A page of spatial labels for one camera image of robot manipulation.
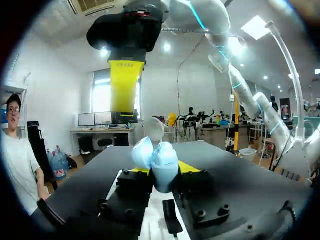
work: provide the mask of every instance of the chair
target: chair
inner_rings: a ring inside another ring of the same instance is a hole
[[[114,141],[110,138],[100,139],[98,140],[98,146],[103,147],[103,150],[105,150],[105,147],[108,147],[112,145]]]

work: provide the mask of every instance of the yellow hard hat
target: yellow hard hat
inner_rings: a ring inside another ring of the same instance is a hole
[[[175,125],[176,120],[177,120],[177,115],[175,115],[173,112],[170,113],[168,117],[168,126],[172,127],[173,125]]]

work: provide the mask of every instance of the yellow pole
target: yellow pole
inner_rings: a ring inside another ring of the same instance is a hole
[[[239,102],[238,95],[234,93],[235,100],[235,128],[234,128],[234,146],[233,150],[238,151],[238,142],[239,142]]]

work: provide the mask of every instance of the black table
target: black table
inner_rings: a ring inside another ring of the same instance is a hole
[[[311,195],[311,188],[304,183],[285,178],[206,142],[173,146],[180,161],[199,170],[208,170],[214,176],[218,193],[230,206],[230,220],[250,219],[268,210],[279,210],[286,200],[294,203],[299,216]],[[130,160],[132,148],[106,149],[59,186],[47,204],[65,220],[77,216],[81,210],[98,215],[98,199],[107,197],[118,172],[134,168]],[[48,231],[53,230],[39,209],[32,218]]]

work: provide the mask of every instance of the window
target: window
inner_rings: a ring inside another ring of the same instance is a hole
[[[141,81],[136,84],[134,109],[138,111],[138,118],[141,117],[140,107]],[[92,89],[92,112],[109,112],[111,107],[111,86],[110,79],[100,79],[93,83]]]

